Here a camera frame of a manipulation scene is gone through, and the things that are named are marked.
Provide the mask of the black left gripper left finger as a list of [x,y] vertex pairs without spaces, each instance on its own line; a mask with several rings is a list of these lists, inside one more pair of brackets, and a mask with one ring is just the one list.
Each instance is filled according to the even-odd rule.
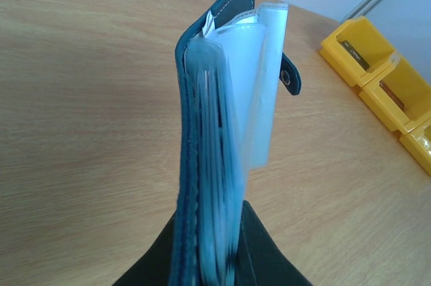
[[171,217],[147,252],[113,285],[167,285],[170,274],[173,231],[174,217]]

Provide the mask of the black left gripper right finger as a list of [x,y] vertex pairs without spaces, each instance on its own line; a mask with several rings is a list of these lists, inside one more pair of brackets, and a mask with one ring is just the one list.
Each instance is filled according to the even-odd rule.
[[243,202],[235,264],[235,285],[311,284],[282,254],[248,201]]

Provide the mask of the blue leather card holder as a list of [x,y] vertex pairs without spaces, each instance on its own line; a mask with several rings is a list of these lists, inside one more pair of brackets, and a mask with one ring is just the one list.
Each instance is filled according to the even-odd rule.
[[235,285],[250,171],[267,164],[279,84],[301,90],[284,54],[289,7],[216,0],[175,48],[179,193],[169,285]]

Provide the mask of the red credit card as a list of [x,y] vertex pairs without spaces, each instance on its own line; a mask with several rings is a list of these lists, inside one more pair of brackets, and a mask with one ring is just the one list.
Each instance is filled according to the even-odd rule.
[[388,97],[390,97],[390,99],[394,101],[398,108],[404,110],[405,104],[398,98],[395,92],[384,81],[380,81],[379,86],[388,95]]

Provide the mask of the black credit card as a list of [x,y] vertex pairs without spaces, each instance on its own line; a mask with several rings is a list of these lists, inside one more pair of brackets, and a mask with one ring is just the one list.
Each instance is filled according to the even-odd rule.
[[344,49],[356,60],[356,62],[363,68],[363,70],[367,71],[370,68],[368,62],[362,57],[362,55],[350,44],[349,41],[343,40],[340,42],[340,45],[344,47]]

